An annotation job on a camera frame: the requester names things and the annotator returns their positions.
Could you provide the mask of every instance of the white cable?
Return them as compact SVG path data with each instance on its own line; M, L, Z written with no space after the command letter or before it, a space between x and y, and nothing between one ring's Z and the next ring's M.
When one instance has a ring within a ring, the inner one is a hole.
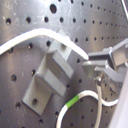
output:
M91 91L91 90L82 91L82 92L80 92L78 94L78 96L79 96L80 99L83 98L83 97L85 97L85 96L91 96L91 97L95 98L96 100L98 100L98 95L95 92ZM118 99L117 100L114 100L114 101L110 101L110 102L106 102L106 101L104 101L102 99L102 104L104 106L106 106L106 107L113 106L113 105L115 105L117 103L118 103Z
M99 128L101 114L102 114L102 92L101 92L101 86L96 85L96 87L98 92L98 112L97 112L96 123L94 128Z
M82 50L80 47L78 47L75 43L70 41L69 38L66 38L66 37L62 36L61 34L56 33L50 29L46 29L46 28L38 28L38 29L31 30L29 32L23 33L15 38L7 41L5 44L0 46L0 55L3 54L4 52L8 51L12 47L22 43L25 40L28 40L28 39L36 37L36 36L42 36L42 35L51 37L51 38L61 42L65 46L74 50L85 60L89 59L87 53L84 52L84 50Z
M98 100L98 95L97 95L95 92L91 91L91 90L82 91L82 92L80 92L79 94L77 94L76 96L78 96L78 100L80 100L81 98L83 98L83 97L85 97L85 96L91 96L91 97L95 98L96 100ZM111 102L106 102L106 101L104 101L104 100L102 99L102 104L103 104L104 106L106 106L106 107L110 107L110 106L116 105L117 103L118 103L118 99L115 100L115 101L111 101ZM57 119L56 128L61 128L62 119L63 119L63 117L64 117L64 115L65 115L65 113L67 112L68 109L69 109L69 108L68 108L68 106L67 106L66 104L65 104L64 107L61 109L61 111L60 111L60 113L59 113L59 116L58 116L58 119Z
M123 8L124 8L124 12L125 12L125 15L126 15L126 19L127 19L127 21L128 21L128 11L127 11L125 2L124 2L124 0L121 0L121 2L122 2L122 5L123 5Z
M61 111L59 113L56 128L61 128L61 122L62 122L63 117L64 117L65 113L67 112L67 110L68 110L67 105L64 105L64 107L61 109Z

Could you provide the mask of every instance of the metal plate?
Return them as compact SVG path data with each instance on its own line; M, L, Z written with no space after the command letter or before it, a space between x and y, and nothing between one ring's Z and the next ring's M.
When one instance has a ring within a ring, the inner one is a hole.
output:
M128 35L120 0L1 0L0 25L0 44L34 28L50 28L56 32L61 28L87 53L114 46ZM67 86L65 96L52 95L42 116L22 103L31 75L48 50L48 40L53 39L36 37L0 56L1 128L55 128L58 112L68 100L84 89L96 91L94 81L84 74L82 58L72 52L68 63L74 75L70 81L63 75L60 77ZM102 90L105 100L117 98L107 85ZM114 108L103 107L100 128L108 127ZM62 128L93 127L96 114L97 101L83 98L66 113Z

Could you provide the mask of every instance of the green wire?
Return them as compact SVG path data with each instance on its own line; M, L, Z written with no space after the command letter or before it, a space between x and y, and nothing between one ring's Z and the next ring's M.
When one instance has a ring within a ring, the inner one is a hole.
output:
M78 100L79 100L79 96L76 95L76 96L73 97L70 101L68 101L68 102L66 103L68 109L69 109L72 105L74 105Z

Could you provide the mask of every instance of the metal bracket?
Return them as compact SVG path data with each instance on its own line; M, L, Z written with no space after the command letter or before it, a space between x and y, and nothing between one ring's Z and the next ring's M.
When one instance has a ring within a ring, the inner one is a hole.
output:
M105 48L100 52L89 53L90 60L108 60L110 67L117 70L117 66L128 61L128 39L123 40L113 48Z
M70 53L70 48L54 40L33 76L23 102L37 114L42 115L52 93L64 95L66 87L60 82L59 76L62 72L68 78L73 75L73 69L67 63Z
M113 70L107 60L92 60L83 63L83 69L88 77L96 78L99 74L104 75L105 83L110 86L113 92L120 94L120 86L125 78L125 74L121 74Z

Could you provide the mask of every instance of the wire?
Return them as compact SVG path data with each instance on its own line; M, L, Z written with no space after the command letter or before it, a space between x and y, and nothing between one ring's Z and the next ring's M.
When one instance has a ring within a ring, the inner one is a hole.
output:
M125 12L125 15L126 15L126 19L127 19L127 22L128 22L128 11L127 11L125 2L124 2L124 0L121 0L121 2L122 2L123 8L124 8L124 12Z
M95 98L96 100L98 100L98 95L91 90L85 90L85 91L80 92L75 97L73 97L70 101L68 101L64 105L64 107L61 109L58 119L57 119L56 128L61 128L61 123L62 123L63 117L64 117L65 113L67 112L67 110L71 106L73 106L78 100L80 100L81 98L83 98L85 96L91 96L91 97ZM102 99L101 101L102 101L102 104L106 107L110 107L110 106L116 105L118 103L118 100L115 100L112 102L106 102Z
M4 52L8 51L12 47L22 43L25 40L28 40L28 39L36 37L36 36L41 36L41 35L51 37L51 38L61 42L65 46L71 48L73 51L78 53L85 60L89 59L87 53L83 49L78 47L74 42L70 41L69 38L66 38L66 37L62 36L61 34L56 33L50 29L46 29L46 28L38 28L38 29L31 30L31 31L23 33L19 36L16 36L15 38L7 41L5 44L0 46L0 55L2 55Z
M96 87L98 92L98 112L97 112L96 123L94 128L99 128L101 114L102 114L102 92L101 92L101 86L96 85Z

